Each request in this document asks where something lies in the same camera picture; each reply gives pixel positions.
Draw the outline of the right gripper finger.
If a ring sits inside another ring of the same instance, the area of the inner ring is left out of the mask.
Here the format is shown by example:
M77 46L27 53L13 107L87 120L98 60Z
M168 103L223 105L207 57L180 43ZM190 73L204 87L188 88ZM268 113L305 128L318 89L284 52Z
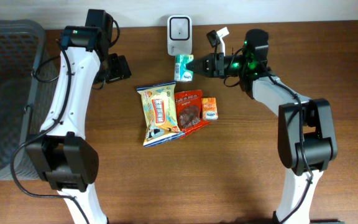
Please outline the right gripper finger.
M193 71L193 73L198 74L198 75L202 75L204 77L209 77L210 76L210 72L208 68L192 68L191 69Z
M187 70L208 70L210 55L204 56L199 59L194 59L186 64Z

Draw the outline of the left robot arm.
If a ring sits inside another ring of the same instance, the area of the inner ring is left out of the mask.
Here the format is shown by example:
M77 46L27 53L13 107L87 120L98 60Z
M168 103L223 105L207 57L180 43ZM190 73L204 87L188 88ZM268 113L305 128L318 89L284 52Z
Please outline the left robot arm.
M127 79L125 56L110 54L118 23L106 11L90 9L84 26L67 26L58 41L61 64L55 93L40 134L25 150L38 176L66 202L75 223L108 223L95 181L99 157L85 140L85 119L94 84Z

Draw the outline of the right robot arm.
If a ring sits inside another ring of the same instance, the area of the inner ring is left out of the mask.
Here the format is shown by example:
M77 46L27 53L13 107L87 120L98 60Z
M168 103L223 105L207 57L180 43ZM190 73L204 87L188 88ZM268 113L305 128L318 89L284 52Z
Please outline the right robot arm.
M237 77L238 86L278 117L277 149L285 167L285 183L274 223L311 223L310 208L319 179L337 157L331 105L285 85L268 66L269 35L246 33L242 47L226 55L214 51L186 68L208 78Z

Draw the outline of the orange tissue pack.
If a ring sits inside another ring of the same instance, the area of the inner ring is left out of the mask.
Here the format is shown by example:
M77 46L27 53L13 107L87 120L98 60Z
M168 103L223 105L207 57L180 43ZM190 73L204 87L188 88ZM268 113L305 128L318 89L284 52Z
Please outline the orange tissue pack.
M215 98L202 98L202 118L204 120L217 120L218 119L218 110Z

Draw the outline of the yellow wet wipes pack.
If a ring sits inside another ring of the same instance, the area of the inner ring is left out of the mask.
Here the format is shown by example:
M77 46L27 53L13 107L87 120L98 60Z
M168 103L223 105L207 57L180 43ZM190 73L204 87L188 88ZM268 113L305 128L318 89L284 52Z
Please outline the yellow wet wipes pack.
M151 147L185 135L177 121L174 89L176 82L136 88L141 97L146 122L143 146Z

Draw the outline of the red snack bag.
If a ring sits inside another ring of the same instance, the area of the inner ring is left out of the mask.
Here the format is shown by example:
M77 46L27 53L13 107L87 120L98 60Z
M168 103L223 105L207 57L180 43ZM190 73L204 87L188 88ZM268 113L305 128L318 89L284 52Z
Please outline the red snack bag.
M201 90L189 90L175 93L175 107L180 130L185 134L182 138L205 127L210 121L201 118Z

